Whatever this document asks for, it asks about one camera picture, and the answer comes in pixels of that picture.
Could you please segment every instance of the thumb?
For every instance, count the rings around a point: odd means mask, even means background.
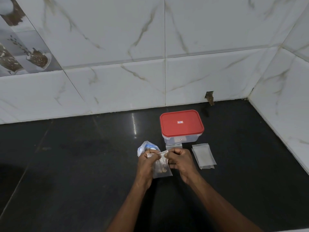
[[[161,156],[159,154],[153,154],[152,157],[148,158],[150,160],[151,165],[153,165],[153,163],[159,159],[161,159]]]
[[[174,160],[177,163],[179,155],[175,154],[174,152],[168,152],[164,155],[164,157],[169,160]]]

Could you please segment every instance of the red lid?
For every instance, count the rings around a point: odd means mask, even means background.
[[[204,126],[196,110],[163,113],[160,116],[161,131],[165,137],[201,134]]]

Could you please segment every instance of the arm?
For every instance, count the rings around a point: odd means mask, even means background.
[[[157,152],[156,150],[147,150],[138,158],[137,173],[133,186],[106,232],[129,232],[134,230],[141,202],[152,182],[152,165],[156,160],[160,159],[159,155],[153,155],[147,159],[147,154]]]
[[[170,168],[180,171],[183,181],[193,189],[221,231],[262,231],[201,177],[189,150],[173,148],[165,157],[169,159]]]

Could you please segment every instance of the food storage box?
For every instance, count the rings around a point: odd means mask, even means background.
[[[203,123],[196,110],[163,113],[160,123],[166,144],[195,142],[204,132]]]

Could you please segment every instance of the crumpled plastic bag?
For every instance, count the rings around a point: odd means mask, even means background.
[[[140,156],[143,152],[145,152],[145,150],[148,150],[148,149],[160,151],[160,149],[156,145],[152,144],[149,141],[145,141],[137,149],[137,156]],[[157,160],[156,162],[154,162],[152,166],[153,178],[162,178],[162,177],[168,177],[168,176],[173,175],[170,167],[168,166],[168,159],[164,157],[165,153],[167,152],[168,151],[163,151],[163,152],[158,153],[161,156],[161,158]],[[147,158],[150,158],[153,155],[154,154],[147,154]]]

